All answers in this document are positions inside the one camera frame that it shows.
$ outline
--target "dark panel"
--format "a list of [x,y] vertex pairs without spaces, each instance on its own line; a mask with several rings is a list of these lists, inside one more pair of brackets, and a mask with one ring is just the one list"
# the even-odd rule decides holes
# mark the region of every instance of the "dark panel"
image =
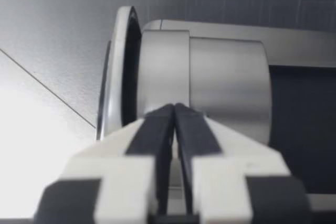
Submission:
[[252,224],[308,224],[311,212],[303,184],[293,177],[247,177]]
[[199,224],[198,215],[149,216],[149,224]]
[[270,66],[270,146],[308,193],[336,193],[336,69]]
[[159,200],[159,214],[166,214],[167,211],[174,132],[173,113],[174,106],[171,104],[148,113],[125,153],[126,155],[155,157],[156,197]]
[[99,179],[55,182],[45,189],[34,223],[95,224],[93,213],[99,186]]
[[329,30],[334,15],[334,6],[334,0],[301,0],[300,28]]
[[295,28],[298,0],[264,0],[261,24],[271,27]]
[[192,213],[192,158],[221,153],[222,150],[204,116],[178,103],[175,106],[175,130],[179,143],[185,203],[187,213]]
[[225,0],[224,22],[257,25],[263,0]]

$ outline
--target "grey table surface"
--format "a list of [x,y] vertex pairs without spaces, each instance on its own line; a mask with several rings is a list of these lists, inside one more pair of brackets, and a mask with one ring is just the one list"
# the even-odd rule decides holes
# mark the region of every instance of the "grey table surface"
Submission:
[[34,188],[93,142],[121,5],[136,7],[141,26],[164,18],[336,31],[335,0],[0,0],[0,217],[30,217]]

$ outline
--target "metal cylinder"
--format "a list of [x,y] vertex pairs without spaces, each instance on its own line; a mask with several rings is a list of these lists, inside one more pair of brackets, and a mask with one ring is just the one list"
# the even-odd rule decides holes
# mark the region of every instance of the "metal cylinder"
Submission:
[[191,38],[190,106],[267,144],[271,89],[260,42]]
[[271,89],[262,44],[191,38],[188,31],[145,31],[137,115],[177,102],[267,144]]

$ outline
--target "silver cylindrical object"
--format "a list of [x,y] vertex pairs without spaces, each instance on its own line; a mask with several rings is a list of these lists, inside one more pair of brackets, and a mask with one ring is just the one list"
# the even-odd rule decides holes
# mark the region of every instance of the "silver cylindrical object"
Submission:
[[190,55],[191,107],[268,143],[271,90],[262,44],[191,38]]
[[178,102],[267,144],[271,89],[262,44],[144,31],[137,115]]

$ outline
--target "white surface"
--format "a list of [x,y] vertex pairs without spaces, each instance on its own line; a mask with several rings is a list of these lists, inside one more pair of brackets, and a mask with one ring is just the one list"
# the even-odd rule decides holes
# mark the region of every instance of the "white surface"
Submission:
[[0,218],[30,218],[95,130],[0,52]]
[[253,211],[246,176],[290,176],[290,171],[277,151],[205,120],[223,154],[193,157],[193,210],[203,224],[248,224]]
[[290,175],[282,155],[255,140],[221,125],[214,120],[205,118],[214,133],[223,156],[234,162],[236,169],[250,176],[287,176]]
[[248,224],[253,211],[245,175],[222,157],[193,158],[194,212],[202,224]]
[[90,178],[101,179],[93,214],[97,224],[146,224],[156,208],[154,157],[77,155],[60,180]]
[[144,119],[138,119],[133,123],[106,136],[104,141],[96,143],[82,152],[77,157],[111,157],[123,155],[133,140],[136,132],[142,125]]
[[336,67],[333,33],[165,19],[161,29],[189,30],[191,37],[261,41],[270,65]]
[[94,219],[97,224],[146,224],[155,210],[155,160],[123,157],[107,163]]
[[138,117],[167,103],[189,106],[189,32],[144,31],[138,74]]

